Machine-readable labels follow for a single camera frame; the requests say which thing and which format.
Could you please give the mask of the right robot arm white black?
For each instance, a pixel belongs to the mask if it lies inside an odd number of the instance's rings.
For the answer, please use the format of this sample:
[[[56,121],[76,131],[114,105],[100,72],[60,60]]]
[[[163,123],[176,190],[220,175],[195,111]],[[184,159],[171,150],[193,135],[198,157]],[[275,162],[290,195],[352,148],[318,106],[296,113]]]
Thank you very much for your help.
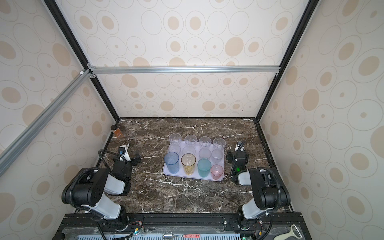
[[[226,160],[232,165],[232,181],[252,188],[253,198],[240,207],[241,219],[260,219],[290,205],[290,194],[276,168],[247,169],[249,154],[240,148],[227,152]]]

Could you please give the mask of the frosted dimpled tall cup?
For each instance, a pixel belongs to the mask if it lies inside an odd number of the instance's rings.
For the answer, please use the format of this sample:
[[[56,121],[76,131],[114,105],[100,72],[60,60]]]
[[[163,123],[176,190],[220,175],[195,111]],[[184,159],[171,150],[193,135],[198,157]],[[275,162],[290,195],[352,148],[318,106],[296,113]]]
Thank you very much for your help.
[[[202,148],[199,150],[199,158],[200,159],[210,159],[212,156],[212,153],[209,149],[207,148]]]

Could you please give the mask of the yellow glass mug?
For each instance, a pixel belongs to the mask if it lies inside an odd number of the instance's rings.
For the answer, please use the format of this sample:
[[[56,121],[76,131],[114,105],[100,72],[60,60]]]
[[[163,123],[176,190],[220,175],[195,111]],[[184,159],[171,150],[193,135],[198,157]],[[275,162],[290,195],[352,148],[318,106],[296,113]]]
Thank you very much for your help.
[[[181,158],[181,163],[186,175],[192,175],[195,171],[196,157],[192,154],[185,154]]]

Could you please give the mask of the teal dimpled plastic tumbler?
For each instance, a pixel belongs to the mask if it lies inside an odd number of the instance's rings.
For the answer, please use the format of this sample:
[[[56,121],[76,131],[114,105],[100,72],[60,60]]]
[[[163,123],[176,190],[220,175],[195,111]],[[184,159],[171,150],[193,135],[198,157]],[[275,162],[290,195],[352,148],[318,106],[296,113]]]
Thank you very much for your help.
[[[206,178],[211,171],[212,163],[209,159],[202,158],[198,162],[198,173],[201,178]]]

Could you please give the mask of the frosted dimpled small cup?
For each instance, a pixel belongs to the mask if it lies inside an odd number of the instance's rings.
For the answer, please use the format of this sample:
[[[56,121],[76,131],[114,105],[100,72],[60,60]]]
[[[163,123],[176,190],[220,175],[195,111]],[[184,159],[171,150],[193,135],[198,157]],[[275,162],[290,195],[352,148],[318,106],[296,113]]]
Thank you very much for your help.
[[[221,165],[224,159],[224,151],[222,149],[215,149],[212,151],[212,162]]]

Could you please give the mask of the clear ribbed small glass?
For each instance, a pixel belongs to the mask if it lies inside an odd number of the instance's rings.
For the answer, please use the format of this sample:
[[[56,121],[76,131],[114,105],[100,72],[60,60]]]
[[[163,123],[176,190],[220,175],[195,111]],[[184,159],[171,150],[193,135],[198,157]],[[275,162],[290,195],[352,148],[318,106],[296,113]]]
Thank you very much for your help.
[[[168,148],[168,153],[171,152],[179,154],[181,152],[181,147],[179,145],[170,145]]]

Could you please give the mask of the tall blue plastic tumbler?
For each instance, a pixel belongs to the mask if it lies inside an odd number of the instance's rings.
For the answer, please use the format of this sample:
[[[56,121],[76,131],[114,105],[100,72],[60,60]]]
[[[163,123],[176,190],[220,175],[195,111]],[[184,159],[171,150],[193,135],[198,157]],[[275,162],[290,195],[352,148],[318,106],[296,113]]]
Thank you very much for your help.
[[[168,171],[171,174],[176,174],[180,170],[179,166],[179,155],[176,152],[169,152],[164,157],[165,164],[168,168]]]

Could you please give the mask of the lavender plastic tray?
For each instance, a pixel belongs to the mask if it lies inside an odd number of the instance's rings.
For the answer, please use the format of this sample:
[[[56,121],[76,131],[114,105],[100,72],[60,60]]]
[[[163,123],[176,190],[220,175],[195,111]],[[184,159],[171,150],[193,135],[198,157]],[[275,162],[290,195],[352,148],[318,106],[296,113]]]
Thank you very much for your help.
[[[164,161],[167,176],[215,182],[224,179],[225,151],[214,144],[171,144]]]

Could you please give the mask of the clear faceted small glass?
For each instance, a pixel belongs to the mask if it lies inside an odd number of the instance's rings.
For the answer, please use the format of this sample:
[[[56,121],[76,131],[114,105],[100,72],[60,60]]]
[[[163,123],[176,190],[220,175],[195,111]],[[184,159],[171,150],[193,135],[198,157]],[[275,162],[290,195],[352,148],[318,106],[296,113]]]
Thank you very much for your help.
[[[183,152],[183,155],[185,154],[194,155],[196,153],[196,150],[193,146],[186,146],[185,148],[183,148],[182,152]]]

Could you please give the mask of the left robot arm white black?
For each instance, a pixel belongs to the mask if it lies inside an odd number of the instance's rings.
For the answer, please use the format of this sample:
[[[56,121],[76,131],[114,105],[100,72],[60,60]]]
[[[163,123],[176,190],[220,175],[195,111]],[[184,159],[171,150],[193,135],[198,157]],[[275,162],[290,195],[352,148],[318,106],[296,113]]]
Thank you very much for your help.
[[[127,196],[132,183],[133,167],[141,162],[141,157],[118,160],[113,169],[83,168],[70,181],[62,192],[62,202],[91,213],[106,221],[126,224],[129,220],[125,207],[113,202],[110,196]]]

